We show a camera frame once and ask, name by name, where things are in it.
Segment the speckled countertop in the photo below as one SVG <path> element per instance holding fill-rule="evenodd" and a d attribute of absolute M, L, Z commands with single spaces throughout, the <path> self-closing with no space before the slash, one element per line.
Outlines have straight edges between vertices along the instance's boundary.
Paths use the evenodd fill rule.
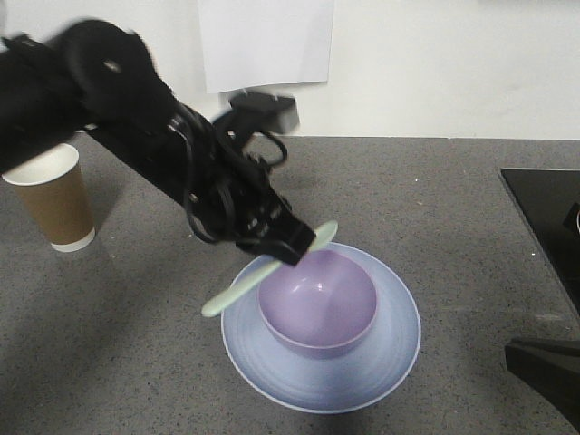
<path fill-rule="evenodd" d="M 580 168 L 571 141 L 290 138 L 273 176 L 295 213 L 381 259 L 422 341 L 387 398 L 289 410 L 230 363 L 201 306 L 251 260 L 190 235 L 182 210 L 86 137 L 73 142 L 98 235 L 53 251 L 0 184 L 2 434 L 570 434 L 509 373 L 513 337 L 578 339 L 565 291 L 506 192 L 504 167 Z"/>

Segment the light green spatula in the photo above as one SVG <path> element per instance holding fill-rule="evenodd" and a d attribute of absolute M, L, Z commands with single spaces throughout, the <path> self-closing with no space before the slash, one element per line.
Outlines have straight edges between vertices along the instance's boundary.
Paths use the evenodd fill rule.
<path fill-rule="evenodd" d="M 323 223 L 314 231 L 316 233 L 316 238 L 312 242 L 312 245 L 308 247 L 308 252 L 322 249 L 328 245 L 328 243 L 330 243 L 330 241 L 334 238 L 337 230 L 338 223 L 335 220 L 329 220 L 328 222 Z M 232 305 L 238 298 L 245 295 L 249 290 L 254 288 L 256 284 L 260 283 L 267 276 L 272 274 L 281 265 L 282 262 L 273 260 L 261 266 L 251 274 L 245 276 L 237 283 L 230 286 L 227 290 L 224 290 L 220 294 L 215 295 L 209 299 L 201 308 L 201 314 L 204 317 L 213 317 L 218 315 L 230 305 Z"/>

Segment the white paper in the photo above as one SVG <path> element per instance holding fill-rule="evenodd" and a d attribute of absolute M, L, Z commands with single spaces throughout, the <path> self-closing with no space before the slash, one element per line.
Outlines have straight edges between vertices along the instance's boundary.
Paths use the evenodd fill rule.
<path fill-rule="evenodd" d="M 325 82 L 334 0 L 198 0 L 208 92 Z"/>

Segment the bowl rim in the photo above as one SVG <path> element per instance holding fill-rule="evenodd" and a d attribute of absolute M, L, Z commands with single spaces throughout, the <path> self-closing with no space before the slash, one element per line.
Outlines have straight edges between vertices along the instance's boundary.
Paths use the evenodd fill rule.
<path fill-rule="evenodd" d="M 369 319 L 367 325 L 358 334 L 356 334 L 354 337 L 351 337 L 348 340 L 343 341 L 343 342 L 340 342 L 340 343 L 328 344 L 328 345 L 315 345 L 315 344 L 306 344 L 306 343 L 298 342 L 297 340 L 294 340 L 294 339 L 288 337 L 287 335 L 281 333 L 280 331 L 278 331 L 273 325 L 270 324 L 270 322 L 268 321 L 266 315 L 264 314 L 264 310 L 262 309 L 262 304 L 260 304 L 260 292 L 262 290 L 262 283 L 264 281 L 260 282 L 257 285 L 257 290 L 256 290 L 256 299 L 257 299 L 258 311 L 260 313 L 260 317 L 262 317 L 262 320 L 266 324 L 268 330 L 270 330 L 273 334 L 275 334 L 276 336 L 278 336 L 280 339 L 282 339 L 286 343 L 292 344 L 293 346 L 296 346 L 296 347 L 299 347 L 299 348 L 302 348 L 302 349 L 305 349 L 305 350 L 312 350 L 312 351 L 331 351 L 331 350 L 335 350 L 335 349 L 338 349 L 338 348 L 341 348 L 341 347 L 345 347 L 345 346 L 348 346 L 349 344 L 352 344 L 352 343 L 357 342 L 363 336 L 365 336 L 369 332 L 369 330 L 372 328 L 372 326 L 374 325 L 374 319 L 376 318 L 376 316 L 377 316 L 377 314 L 379 312 L 379 295 L 378 295 L 378 291 L 377 291 L 377 285 L 375 284 L 374 280 L 372 279 L 371 274 L 369 274 L 364 267 L 362 267 L 361 265 L 359 265 L 355 261 L 352 261 L 351 258 L 348 258 L 347 256 L 344 256 L 341 253 L 338 253 L 336 251 L 333 251 L 332 249 L 322 248 L 322 249 L 318 249 L 318 250 L 314 251 L 313 253 L 315 253 L 315 252 L 322 252 L 322 251 L 330 252 L 330 253 L 332 253 L 335 256 L 341 256 L 345 260 L 347 260 L 350 263 L 354 264 L 355 266 L 359 267 L 364 272 L 364 274 L 369 278 L 369 280 L 371 281 L 371 284 L 372 284 L 372 294 L 374 296 L 374 310 L 372 311 L 372 316 Z"/>

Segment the black object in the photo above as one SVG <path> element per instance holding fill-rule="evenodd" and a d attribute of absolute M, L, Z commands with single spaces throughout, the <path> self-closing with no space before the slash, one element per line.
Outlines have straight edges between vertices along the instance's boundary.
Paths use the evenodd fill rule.
<path fill-rule="evenodd" d="M 568 211 L 568 215 L 564 219 L 564 226 L 575 236 L 580 237 L 580 204 L 577 202 Z"/>
<path fill-rule="evenodd" d="M 565 225 L 580 199 L 580 170 L 503 169 L 501 174 L 580 313 L 580 238 Z"/>
<path fill-rule="evenodd" d="M 580 171 L 503 169 L 501 174 L 580 313 Z M 507 369 L 580 432 L 580 342 L 515 338 L 505 355 Z"/>
<path fill-rule="evenodd" d="M 580 432 L 580 342 L 516 338 L 507 369 L 542 394 Z"/>
<path fill-rule="evenodd" d="M 314 231 L 271 188 L 287 151 L 271 131 L 294 127 L 293 98 L 240 94 L 214 123 L 181 104 L 136 34 L 89 20 L 40 44 L 22 34 L 0 53 L 0 172 L 85 129 L 186 209 L 196 236 L 235 242 L 295 265 Z M 281 151 L 245 153 L 261 132 Z"/>

